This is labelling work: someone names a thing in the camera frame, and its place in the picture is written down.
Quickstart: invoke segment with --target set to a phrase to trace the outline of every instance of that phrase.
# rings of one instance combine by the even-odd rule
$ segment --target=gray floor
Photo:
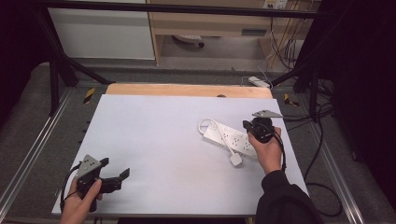
[[[129,67],[93,68],[95,72],[118,82],[151,83],[190,83],[215,85],[249,85],[246,77],[260,76],[257,65],[262,65],[264,56],[254,39],[204,38],[205,47],[179,43],[171,37],[165,39],[163,64],[133,65]],[[281,73],[268,73],[270,79]],[[92,82],[90,78],[79,75],[80,85],[73,89],[61,118],[43,147],[35,165],[21,186],[21,191],[11,205],[6,221],[17,219],[19,222],[33,221],[45,223],[58,217],[50,213],[56,200],[56,192],[61,187],[75,155],[79,141],[84,138],[83,130],[89,128],[101,94],[106,86]],[[0,130],[0,192],[4,192],[9,181],[18,171],[24,156],[44,126],[50,111],[49,69],[39,66],[32,73],[21,100],[14,107],[8,121]],[[290,86],[293,79],[282,83],[272,90],[284,115],[302,115],[300,106],[284,104],[284,93],[297,100]],[[82,103],[90,87],[96,87],[89,104]],[[379,190],[369,170],[363,163],[355,162],[340,130],[337,119],[323,118],[324,138],[339,165],[351,193],[361,210],[366,223],[396,223],[396,216],[385,196]],[[299,123],[287,123],[287,128]],[[308,124],[289,131],[289,136],[297,161],[304,172],[317,149],[317,143]],[[313,166],[309,181],[318,182],[332,188],[329,173],[319,157]],[[328,191],[309,188],[311,199],[316,207],[327,213],[336,211],[338,204]],[[339,217],[323,217],[326,223],[349,223],[343,212]]]

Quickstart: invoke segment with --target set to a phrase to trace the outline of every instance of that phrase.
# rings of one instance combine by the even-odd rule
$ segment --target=power strip
[[[246,133],[241,133],[233,128],[230,128],[218,122],[217,124],[219,125],[219,128],[221,128],[223,137],[227,141],[228,145],[232,150],[240,152],[242,153],[243,156],[249,157],[254,161],[257,160],[256,150],[249,143],[248,135]],[[204,133],[204,139],[207,142],[215,144],[216,146],[228,149],[223,141],[223,138],[221,137],[218,127],[216,126],[215,123],[213,123],[213,121],[210,121],[209,126],[207,126],[207,129]]]
[[[248,81],[258,87],[268,88],[270,85],[257,77],[250,77]]]

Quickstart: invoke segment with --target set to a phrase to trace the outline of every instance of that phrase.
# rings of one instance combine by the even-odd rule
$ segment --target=white tabletop
[[[72,166],[89,154],[109,158],[102,178],[131,168],[122,189],[98,202],[100,216],[253,216],[262,168],[246,158],[232,166],[230,152],[204,141],[198,124],[212,118],[245,132],[242,120],[263,109],[280,113],[273,99],[102,95]],[[307,193],[283,119],[272,120],[283,131],[288,180]],[[52,213],[61,214],[59,198]]]

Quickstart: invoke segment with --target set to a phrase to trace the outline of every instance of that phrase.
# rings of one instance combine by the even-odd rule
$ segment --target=sleeve
[[[309,197],[291,185],[283,171],[273,171],[262,180],[256,224],[323,223]]]

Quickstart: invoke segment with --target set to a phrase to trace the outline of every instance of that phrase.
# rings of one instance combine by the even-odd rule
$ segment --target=human hand
[[[73,179],[72,185],[67,195],[70,195],[64,202],[64,211],[61,216],[61,224],[84,223],[90,211],[93,200],[102,200],[99,190],[102,187],[102,180],[98,179],[93,183],[84,199],[80,199],[77,193],[77,180]]]
[[[275,127],[275,132],[280,136],[280,128]],[[257,158],[265,174],[268,175],[275,170],[280,170],[282,150],[276,139],[272,137],[268,143],[264,144],[259,142],[252,133],[247,133],[247,136],[249,143],[256,150]]]

